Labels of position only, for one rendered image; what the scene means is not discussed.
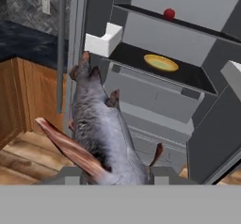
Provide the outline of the grey fridge drawer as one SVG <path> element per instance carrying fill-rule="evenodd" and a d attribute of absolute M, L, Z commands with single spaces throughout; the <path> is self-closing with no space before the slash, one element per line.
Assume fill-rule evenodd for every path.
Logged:
<path fill-rule="evenodd" d="M 180 87 L 111 62 L 104 83 L 108 93 L 118 89 L 120 99 L 165 117 L 188 123 L 204 93 Z"/>

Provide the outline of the white fridge door bin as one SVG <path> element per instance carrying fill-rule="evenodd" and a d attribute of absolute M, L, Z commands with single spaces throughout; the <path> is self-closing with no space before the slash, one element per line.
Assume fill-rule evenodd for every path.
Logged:
<path fill-rule="evenodd" d="M 121 43 L 122 27 L 107 23 L 105 34 L 101 37 L 86 34 L 85 51 L 98 56 L 110 57 L 112 52 Z"/>
<path fill-rule="evenodd" d="M 241 64 L 229 60 L 222 68 L 221 73 L 241 101 Z"/>

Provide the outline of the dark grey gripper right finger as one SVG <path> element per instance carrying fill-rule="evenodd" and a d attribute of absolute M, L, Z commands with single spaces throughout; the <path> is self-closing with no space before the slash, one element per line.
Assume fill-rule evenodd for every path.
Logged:
<path fill-rule="evenodd" d="M 192 185 L 195 182 L 180 177 L 171 167 L 147 167 L 149 184 L 153 185 Z"/>

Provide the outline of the white wall socket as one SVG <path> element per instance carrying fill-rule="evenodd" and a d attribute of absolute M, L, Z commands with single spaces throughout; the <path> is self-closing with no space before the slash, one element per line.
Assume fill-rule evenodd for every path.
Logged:
<path fill-rule="evenodd" d="M 50 15 L 51 14 L 51 12 L 50 12 L 50 0 L 41 0 L 41 3 L 42 3 L 42 12 L 44 14 Z"/>

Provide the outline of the yellow plate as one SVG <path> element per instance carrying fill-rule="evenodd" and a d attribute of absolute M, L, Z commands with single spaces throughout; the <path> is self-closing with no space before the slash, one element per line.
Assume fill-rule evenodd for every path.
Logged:
<path fill-rule="evenodd" d="M 144 60 L 147 64 L 160 71 L 176 72 L 179 70 L 177 63 L 163 56 L 148 54 L 144 56 Z"/>

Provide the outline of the red apple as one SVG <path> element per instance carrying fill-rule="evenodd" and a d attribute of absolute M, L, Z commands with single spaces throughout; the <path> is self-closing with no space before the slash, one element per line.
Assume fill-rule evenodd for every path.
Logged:
<path fill-rule="evenodd" d="M 164 11 L 164 18 L 166 20 L 172 21 L 175 18 L 175 10 L 173 8 L 167 8 Z"/>

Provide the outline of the wooden base cupboard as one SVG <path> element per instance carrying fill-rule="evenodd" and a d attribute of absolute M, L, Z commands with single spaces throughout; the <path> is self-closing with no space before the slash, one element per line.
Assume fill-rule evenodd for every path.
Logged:
<path fill-rule="evenodd" d="M 63 129 L 64 112 L 56 112 L 57 72 L 14 57 L 0 62 L 0 150 L 18 134 L 39 132 L 35 118 Z"/>

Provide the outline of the grey open fridge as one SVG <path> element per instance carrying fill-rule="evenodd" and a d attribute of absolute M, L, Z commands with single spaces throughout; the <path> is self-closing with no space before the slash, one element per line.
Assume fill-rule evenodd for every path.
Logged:
<path fill-rule="evenodd" d="M 172 21 L 164 18 L 175 10 Z M 188 166 L 188 141 L 201 124 L 218 95 L 227 86 L 222 66 L 241 56 L 241 35 L 225 31 L 241 0 L 88 0 L 87 31 L 101 37 L 107 23 L 122 27 L 120 44 L 108 57 L 124 68 L 204 93 L 188 123 L 183 123 L 120 100 L 137 151 L 151 159 L 155 144 L 166 148 L 162 163 L 174 168 Z M 166 57 L 178 64 L 176 72 L 164 72 L 147 64 L 145 55 Z"/>

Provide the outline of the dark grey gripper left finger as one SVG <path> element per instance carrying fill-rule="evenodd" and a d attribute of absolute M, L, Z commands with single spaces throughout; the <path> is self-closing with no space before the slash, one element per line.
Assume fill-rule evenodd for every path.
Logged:
<path fill-rule="evenodd" d="M 81 185 L 86 184 L 84 172 L 78 167 L 64 167 L 60 172 L 52 177 L 48 177 L 40 184 L 63 184 L 63 185 Z"/>

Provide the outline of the grey fridge door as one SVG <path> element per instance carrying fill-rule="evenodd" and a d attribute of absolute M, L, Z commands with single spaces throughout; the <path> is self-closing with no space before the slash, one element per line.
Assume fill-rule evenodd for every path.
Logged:
<path fill-rule="evenodd" d="M 214 184 L 241 160 L 241 101 L 227 82 L 188 141 L 189 177 Z"/>
<path fill-rule="evenodd" d="M 68 71 L 78 63 L 85 45 L 85 18 L 87 0 L 71 0 Z M 63 132 L 72 136 L 69 120 L 72 118 L 72 97 L 75 92 L 75 83 L 66 74 L 66 111 L 63 121 Z"/>

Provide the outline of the grey fish with reddish fins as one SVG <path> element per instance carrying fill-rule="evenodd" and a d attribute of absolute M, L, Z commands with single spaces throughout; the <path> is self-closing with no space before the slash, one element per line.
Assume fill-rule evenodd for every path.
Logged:
<path fill-rule="evenodd" d="M 69 128 L 73 136 L 59 131 L 49 120 L 36 123 L 59 151 L 83 170 L 87 184 L 143 185 L 150 182 L 151 168 L 135 150 L 120 110 L 120 92 L 106 94 L 100 70 L 90 66 L 85 51 L 70 71 L 76 83 Z"/>

